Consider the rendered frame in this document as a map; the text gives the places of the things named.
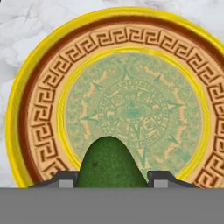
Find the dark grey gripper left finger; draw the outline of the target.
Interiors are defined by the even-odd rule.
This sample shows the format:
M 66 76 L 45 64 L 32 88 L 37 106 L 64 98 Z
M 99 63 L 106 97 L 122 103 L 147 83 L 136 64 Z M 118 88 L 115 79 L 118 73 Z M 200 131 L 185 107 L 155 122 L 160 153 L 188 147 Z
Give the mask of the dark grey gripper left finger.
M 74 188 L 78 174 L 78 171 L 58 171 L 52 178 L 39 182 L 33 187 Z

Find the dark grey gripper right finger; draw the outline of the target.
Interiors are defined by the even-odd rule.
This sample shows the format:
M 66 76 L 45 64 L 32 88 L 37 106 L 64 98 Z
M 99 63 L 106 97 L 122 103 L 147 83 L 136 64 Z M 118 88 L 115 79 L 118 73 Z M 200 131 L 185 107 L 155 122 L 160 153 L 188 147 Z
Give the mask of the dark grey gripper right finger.
M 150 188 L 195 188 L 195 185 L 175 178 L 169 171 L 147 171 Z

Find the green avocado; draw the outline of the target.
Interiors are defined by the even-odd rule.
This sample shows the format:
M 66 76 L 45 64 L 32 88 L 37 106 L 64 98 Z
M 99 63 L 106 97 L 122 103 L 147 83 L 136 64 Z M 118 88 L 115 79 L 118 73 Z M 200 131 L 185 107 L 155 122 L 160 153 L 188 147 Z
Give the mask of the green avocado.
M 118 138 L 104 136 L 87 149 L 75 186 L 142 188 L 148 184 L 128 148 Z

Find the yellow rimmed patterned plate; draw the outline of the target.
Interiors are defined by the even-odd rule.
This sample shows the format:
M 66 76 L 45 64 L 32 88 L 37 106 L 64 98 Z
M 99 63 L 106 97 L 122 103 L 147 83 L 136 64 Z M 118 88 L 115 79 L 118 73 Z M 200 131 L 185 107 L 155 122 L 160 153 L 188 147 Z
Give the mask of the yellow rimmed patterned plate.
M 75 171 L 113 136 L 141 170 L 224 188 L 224 44 L 162 10 L 115 7 L 77 17 L 22 65 L 5 116 L 17 184 Z

